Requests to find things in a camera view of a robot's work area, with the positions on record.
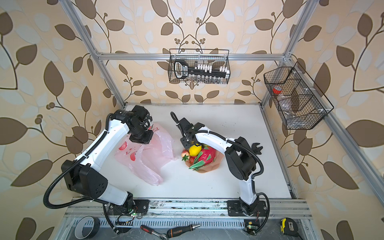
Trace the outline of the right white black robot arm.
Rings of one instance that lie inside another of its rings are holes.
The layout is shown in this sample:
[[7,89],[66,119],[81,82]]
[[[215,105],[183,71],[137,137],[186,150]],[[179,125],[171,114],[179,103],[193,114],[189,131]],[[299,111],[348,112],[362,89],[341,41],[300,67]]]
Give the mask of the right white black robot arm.
[[256,192],[255,178],[263,174],[264,165],[258,155],[262,147],[258,143],[249,145],[246,139],[224,137],[201,123],[192,125],[188,120],[179,120],[174,112],[171,117],[182,134],[181,143],[185,149],[192,146],[207,146],[222,153],[231,174],[240,186],[239,211],[245,216],[270,214],[270,201],[265,193]]

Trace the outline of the yellow lemon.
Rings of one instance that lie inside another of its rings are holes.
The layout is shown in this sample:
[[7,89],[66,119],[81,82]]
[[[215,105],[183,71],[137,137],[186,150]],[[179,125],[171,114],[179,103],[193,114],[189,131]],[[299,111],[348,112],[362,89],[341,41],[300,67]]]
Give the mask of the yellow lemon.
[[202,145],[195,144],[189,148],[189,154],[191,157],[196,157],[202,150]]

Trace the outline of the pink plastic bag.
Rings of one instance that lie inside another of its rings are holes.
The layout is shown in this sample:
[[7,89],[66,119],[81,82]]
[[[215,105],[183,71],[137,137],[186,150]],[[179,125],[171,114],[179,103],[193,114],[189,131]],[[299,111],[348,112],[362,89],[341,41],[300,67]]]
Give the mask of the pink plastic bag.
[[161,168],[176,160],[173,152],[174,140],[160,124],[150,126],[154,132],[149,144],[133,143],[126,137],[115,153],[115,159],[141,180],[152,186],[163,183]]

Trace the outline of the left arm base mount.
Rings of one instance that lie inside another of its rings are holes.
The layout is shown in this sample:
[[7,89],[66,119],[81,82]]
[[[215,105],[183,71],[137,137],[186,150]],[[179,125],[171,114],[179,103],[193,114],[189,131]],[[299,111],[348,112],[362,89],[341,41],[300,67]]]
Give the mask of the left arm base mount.
[[109,210],[114,216],[142,214],[145,215],[149,210],[150,200],[148,199],[130,199],[122,206],[111,204]]

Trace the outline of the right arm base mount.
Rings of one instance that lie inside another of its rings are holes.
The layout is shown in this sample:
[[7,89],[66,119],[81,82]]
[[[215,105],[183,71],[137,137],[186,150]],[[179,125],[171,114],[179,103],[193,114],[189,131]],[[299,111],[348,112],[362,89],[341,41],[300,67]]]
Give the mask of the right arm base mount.
[[268,207],[266,202],[261,200],[255,200],[251,205],[242,200],[228,200],[227,209],[230,217],[265,217]]

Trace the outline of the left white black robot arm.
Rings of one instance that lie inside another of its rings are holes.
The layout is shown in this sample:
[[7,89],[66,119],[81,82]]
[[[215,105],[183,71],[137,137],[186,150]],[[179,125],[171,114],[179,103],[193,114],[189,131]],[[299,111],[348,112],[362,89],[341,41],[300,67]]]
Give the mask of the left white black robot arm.
[[[50,184],[43,196],[43,204],[49,209],[61,209],[84,201],[111,204],[129,213],[134,208],[133,195],[123,191],[104,177],[100,171],[107,157],[121,139],[128,136],[132,143],[149,144],[154,132],[150,130],[152,117],[143,106],[131,111],[117,110],[107,115],[106,126],[97,139],[73,161],[62,164],[62,173]],[[64,180],[67,188],[83,195],[83,198],[64,204],[50,202],[54,187]]]

